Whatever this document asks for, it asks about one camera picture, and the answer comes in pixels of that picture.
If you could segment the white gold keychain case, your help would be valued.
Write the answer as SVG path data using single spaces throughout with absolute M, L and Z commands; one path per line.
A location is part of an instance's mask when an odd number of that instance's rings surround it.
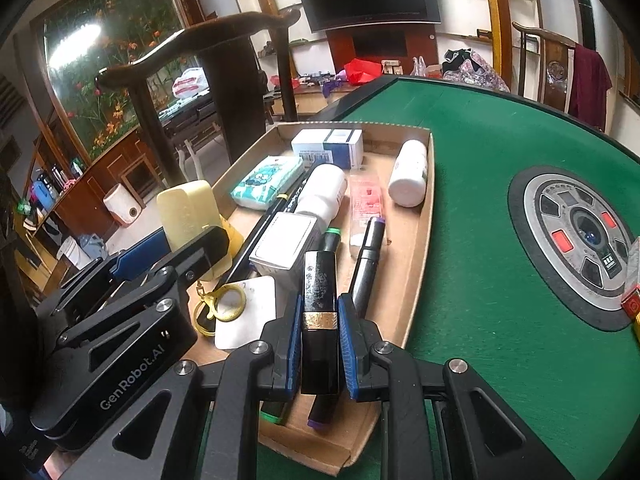
M 219 212 L 209 183 L 197 180 L 168 188 L 156 196 L 156 206 L 171 251 L 204 249 L 207 268 L 200 271 L 200 280 L 220 285 L 244 237 Z

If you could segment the black marker purple cap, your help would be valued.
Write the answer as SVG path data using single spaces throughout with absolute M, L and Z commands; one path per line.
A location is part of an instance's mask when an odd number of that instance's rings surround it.
M 382 217 L 372 217 L 368 220 L 360 245 L 358 257 L 348 293 L 352 296 L 356 312 L 360 318 L 366 315 L 369 300 L 375 280 L 376 270 L 384 240 L 386 222 Z M 332 422 L 335 409 L 341 397 L 316 396 L 307 419 L 307 425 L 314 430 L 325 430 Z

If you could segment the black marker green cap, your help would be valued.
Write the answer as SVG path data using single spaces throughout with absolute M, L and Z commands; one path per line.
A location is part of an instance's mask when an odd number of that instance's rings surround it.
M 328 229 L 319 248 L 306 252 L 302 288 L 286 308 L 274 347 L 273 391 L 262 418 L 283 425 L 296 391 L 313 394 L 314 404 L 335 398 L 341 388 L 337 329 L 336 258 L 341 231 Z

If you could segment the small white barcode box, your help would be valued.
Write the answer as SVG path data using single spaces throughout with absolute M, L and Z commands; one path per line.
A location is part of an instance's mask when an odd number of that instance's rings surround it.
M 316 249 L 320 226 L 320 221 L 308 214 L 278 212 L 250 254 L 250 263 L 260 275 L 271 275 L 280 287 L 299 289 L 304 257 Z

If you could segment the teal tissue pack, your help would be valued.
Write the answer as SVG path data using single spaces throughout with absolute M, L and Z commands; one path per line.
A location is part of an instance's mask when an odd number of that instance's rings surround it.
M 303 159 L 297 155 L 267 156 L 235 185 L 230 196 L 240 207 L 266 210 L 303 172 Z

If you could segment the white plastic bottle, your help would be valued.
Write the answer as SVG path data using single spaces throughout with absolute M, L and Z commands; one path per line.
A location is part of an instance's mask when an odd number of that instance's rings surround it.
M 310 214 L 328 226 L 340 210 L 346 188 L 343 169 L 333 164 L 321 164 L 312 170 L 294 212 Z

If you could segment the black marker yellow caps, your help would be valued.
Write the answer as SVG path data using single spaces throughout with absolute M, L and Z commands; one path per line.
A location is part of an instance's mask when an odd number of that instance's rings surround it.
M 266 212 L 260 217 L 254 228 L 248 234 L 247 239 L 240 247 L 240 251 L 232 260 L 231 268 L 222 274 L 222 277 L 218 280 L 214 288 L 214 292 L 220 292 L 222 286 L 245 280 L 250 273 L 250 254 L 253 252 L 258 242 L 262 239 L 262 236 L 270 226 L 272 220 L 278 212 L 283 212 L 291 209 L 294 206 L 294 202 L 297 200 L 300 192 L 302 192 L 303 186 L 306 184 L 311 169 L 307 169 L 303 174 L 297 178 L 292 188 L 288 192 L 281 193 L 268 207 Z

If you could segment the clear pack red item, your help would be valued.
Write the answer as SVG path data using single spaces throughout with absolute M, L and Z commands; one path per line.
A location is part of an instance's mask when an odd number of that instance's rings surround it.
M 358 256 L 370 218 L 384 217 L 384 194 L 378 175 L 355 171 L 349 175 L 349 251 Z

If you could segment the white bottle green label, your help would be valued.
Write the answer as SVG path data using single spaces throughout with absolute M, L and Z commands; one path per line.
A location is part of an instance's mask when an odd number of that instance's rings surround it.
M 427 148 L 419 140 L 408 140 L 396 157 L 387 191 L 392 201 L 411 208 L 423 202 L 427 187 Z

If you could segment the white and blue medicine box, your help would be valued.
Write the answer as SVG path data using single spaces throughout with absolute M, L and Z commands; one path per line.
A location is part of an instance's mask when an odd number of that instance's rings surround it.
M 361 128 L 306 128 L 291 141 L 293 152 L 305 167 L 333 164 L 341 169 L 360 168 L 363 161 Z

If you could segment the cardboard tray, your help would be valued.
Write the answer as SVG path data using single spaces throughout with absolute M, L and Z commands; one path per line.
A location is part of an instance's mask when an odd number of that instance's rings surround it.
M 265 157 L 291 154 L 291 142 L 303 122 L 280 122 L 268 128 L 213 186 L 219 210 L 241 234 L 246 235 L 258 221 L 257 211 L 238 206 L 230 197 L 232 188 Z M 386 184 L 392 174 L 401 147 L 417 140 L 426 147 L 426 162 L 435 161 L 434 140 L 427 128 L 360 122 L 340 125 L 341 129 L 359 129 L 363 140 L 363 172 L 379 184 Z M 413 208 L 397 206 L 384 194 L 386 245 L 376 270 L 372 297 L 366 317 L 375 322 L 382 336 L 398 347 L 405 347 L 418 308 L 420 290 L 430 246 L 434 208 L 435 176 L 426 173 L 422 202 Z M 320 284 L 335 295 L 346 292 L 354 274 L 356 260 L 349 249 L 350 198 L 344 196 L 332 220 L 341 232 L 342 241 L 332 258 L 318 264 Z M 296 394 L 282 425 L 268 420 L 259 423 L 258 442 L 288 460 L 297 478 L 311 479 L 318 474 L 336 477 L 352 466 L 367 445 L 378 422 L 376 404 L 357 403 L 343 396 L 337 404 L 332 422 L 326 429 L 314 430 L 307 420 L 314 403 L 308 394 Z

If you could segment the white plastic bag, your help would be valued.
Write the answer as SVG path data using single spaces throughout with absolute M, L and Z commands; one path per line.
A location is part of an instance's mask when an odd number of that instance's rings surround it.
M 208 81 L 200 66 L 187 68 L 172 84 L 172 94 L 178 100 L 190 99 L 208 89 Z

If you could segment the dark wooden chair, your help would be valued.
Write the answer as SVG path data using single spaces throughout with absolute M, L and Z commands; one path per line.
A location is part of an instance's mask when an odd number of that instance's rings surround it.
M 229 160 L 235 162 L 266 133 L 266 90 L 250 40 L 262 30 L 270 33 L 276 48 L 284 119 L 295 122 L 298 117 L 288 31 L 299 19 L 300 11 L 290 9 L 281 14 L 244 12 L 201 22 L 175 32 L 137 61 L 102 68 L 96 86 L 128 91 L 144 142 L 152 148 L 167 183 L 175 186 L 186 177 L 157 116 L 148 79 L 180 56 L 195 56 L 204 70 Z

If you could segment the round table centre console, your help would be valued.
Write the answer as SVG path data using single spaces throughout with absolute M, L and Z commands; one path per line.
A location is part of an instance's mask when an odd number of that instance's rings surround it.
M 632 232 L 596 188 L 561 168 L 533 166 L 512 179 L 508 209 L 529 261 L 564 307 L 601 332 L 631 323 L 620 302 Z

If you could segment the red bag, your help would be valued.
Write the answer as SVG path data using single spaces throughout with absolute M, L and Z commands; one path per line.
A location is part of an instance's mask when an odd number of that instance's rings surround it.
M 382 75 L 382 65 L 378 62 L 360 60 L 353 58 L 344 65 L 344 71 L 347 82 L 351 86 L 361 86 L 368 82 L 374 81 Z

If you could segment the yellow snack packet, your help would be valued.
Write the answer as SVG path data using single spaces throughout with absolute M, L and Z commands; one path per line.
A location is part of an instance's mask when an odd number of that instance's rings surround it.
M 638 341 L 640 341 L 640 313 L 638 313 L 634 319 L 634 333 L 636 334 Z

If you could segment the patterned clothes pile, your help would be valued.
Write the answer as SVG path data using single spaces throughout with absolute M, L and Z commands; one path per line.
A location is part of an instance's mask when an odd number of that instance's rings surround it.
M 500 75 L 473 49 L 447 50 L 442 61 L 442 79 L 509 92 Z

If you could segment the maroon cloth on chair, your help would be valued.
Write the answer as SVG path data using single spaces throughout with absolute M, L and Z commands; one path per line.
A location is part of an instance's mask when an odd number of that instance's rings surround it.
M 612 81 L 601 55 L 576 44 L 568 114 L 601 132 L 606 123 L 606 92 Z

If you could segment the silver standing air conditioner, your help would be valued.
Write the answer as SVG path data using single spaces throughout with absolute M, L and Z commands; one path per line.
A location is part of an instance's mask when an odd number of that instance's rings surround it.
M 593 6 L 591 0 L 577 0 L 582 44 L 590 50 L 597 50 L 596 26 L 594 26 Z

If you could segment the wooden chair by wall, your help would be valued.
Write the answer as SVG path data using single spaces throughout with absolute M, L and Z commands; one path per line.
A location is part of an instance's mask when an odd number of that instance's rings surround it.
M 537 102 L 567 113 L 573 88 L 577 42 L 557 32 L 525 26 L 516 21 L 512 22 L 512 27 L 520 34 L 518 96 L 525 96 L 527 41 L 536 37 L 539 56 Z

